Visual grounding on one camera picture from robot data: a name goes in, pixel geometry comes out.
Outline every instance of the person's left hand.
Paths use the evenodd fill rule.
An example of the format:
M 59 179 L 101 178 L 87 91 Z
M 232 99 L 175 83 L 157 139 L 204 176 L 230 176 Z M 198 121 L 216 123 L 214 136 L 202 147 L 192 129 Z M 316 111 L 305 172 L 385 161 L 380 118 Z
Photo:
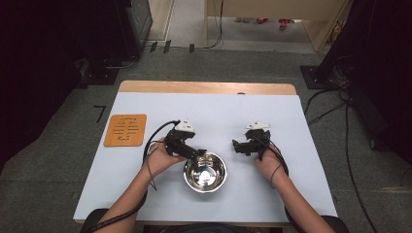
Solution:
M 180 155 L 169 155 L 166 151 L 164 138 L 159 139 L 157 143 L 151 145 L 151 148 L 154 147 L 157 148 L 146 158 L 145 163 L 142 165 L 142 169 L 148 169 L 149 163 L 153 177 L 166 171 L 173 164 L 186 160 Z

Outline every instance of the stainless steel bowl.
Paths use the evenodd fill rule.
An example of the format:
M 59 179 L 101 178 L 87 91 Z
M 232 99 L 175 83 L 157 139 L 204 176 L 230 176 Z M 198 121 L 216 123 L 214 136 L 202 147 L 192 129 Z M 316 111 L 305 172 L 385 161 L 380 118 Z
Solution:
M 227 177 L 223 159 L 209 151 L 194 159 L 188 159 L 183 173 L 186 183 L 201 193 L 218 190 Z

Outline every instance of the white tabletop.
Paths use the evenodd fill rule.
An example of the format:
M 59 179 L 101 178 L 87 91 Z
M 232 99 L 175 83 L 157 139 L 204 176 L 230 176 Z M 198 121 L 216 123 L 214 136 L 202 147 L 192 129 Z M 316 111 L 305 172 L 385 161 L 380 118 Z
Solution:
M 271 124 L 271 140 L 282 151 L 290 177 L 305 199 L 321 215 L 337 216 L 324 169 L 313 143 L 298 96 L 120 92 L 112 115 L 145 114 L 141 147 L 105 148 L 102 135 L 74 220 L 110 208 L 137 174 L 144 145 L 160 125 L 188 119 L 196 135 L 187 144 L 220 155 L 227 166 L 224 185 L 213 193 L 192 190 L 183 177 L 184 163 L 155 178 L 137 220 L 162 222 L 288 222 L 282 200 L 259 173 L 253 156 L 236 153 L 234 139 L 246 142 L 245 125 L 257 120 Z M 160 131 L 163 137 L 172 125 Z

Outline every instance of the orange card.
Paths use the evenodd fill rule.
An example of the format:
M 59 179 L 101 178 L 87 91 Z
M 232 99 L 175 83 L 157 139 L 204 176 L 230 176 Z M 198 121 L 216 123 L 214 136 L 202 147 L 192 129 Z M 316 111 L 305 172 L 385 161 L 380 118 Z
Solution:
M 134 147 L 143 144 L 146 115 L 113 115 L 104 140 L 105 147 Z

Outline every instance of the hand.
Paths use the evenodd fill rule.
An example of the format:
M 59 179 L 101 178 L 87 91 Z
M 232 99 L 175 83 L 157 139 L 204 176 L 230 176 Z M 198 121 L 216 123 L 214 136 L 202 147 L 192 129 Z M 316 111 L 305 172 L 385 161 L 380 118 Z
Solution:
M 279 165 L 281 165 L 281 162 L 276 157 L 275 153 L 267 149 L 263 153 L 263 157 L 261 161 L 260 159 L 258 159 L 258 157 L 256 157 L 255 164 L 257 165 L 257 169 L 259 170 L 259 172 L 265 178 L 267 178 L 270 182 L 274 182 L 275 180 L 274 178 L 272 179 L 273 181 L 271 181 L 270 179 L 273 175 L 273 172 L 276 170 L 276 168 L 279 167 Z M 279 174 L 285 174 L 285 170 L 283 167 L 280 167 L 275 175 L 279 175 Z
M 148 155 L 145 163 L 142 165 L 142 169 L 148 169 L 149 163 L 153 177 L 166 171 L 173 164 L 186 160 L 184 157 L 180 155 L 169 155 L 165 148 L 164 138 L 161 138 L 158 140 L 157 143 L 152 144 L 151 148 L 154 147 L 157 148 L 154 150 L 152 154 Z

